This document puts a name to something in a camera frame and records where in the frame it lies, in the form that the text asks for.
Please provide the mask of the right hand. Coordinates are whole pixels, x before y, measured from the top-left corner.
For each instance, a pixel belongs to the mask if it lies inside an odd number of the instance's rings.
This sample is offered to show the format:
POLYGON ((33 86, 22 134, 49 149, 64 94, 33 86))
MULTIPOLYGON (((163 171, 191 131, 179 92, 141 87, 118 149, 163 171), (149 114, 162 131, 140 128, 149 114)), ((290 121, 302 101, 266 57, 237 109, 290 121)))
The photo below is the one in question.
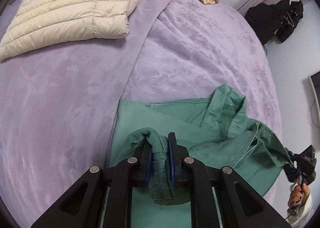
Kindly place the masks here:
POLYGON ((310 189, 308 188, 308 185, 305 182, 299 185, 299 180, 296 179, 293 182, 293 184, 294 184, 294 188, 290 193, 290 197, 288 201, 289 209, 291 209, 297 204, 299 204, 300 206, 304 206, 310 195, 310 189))

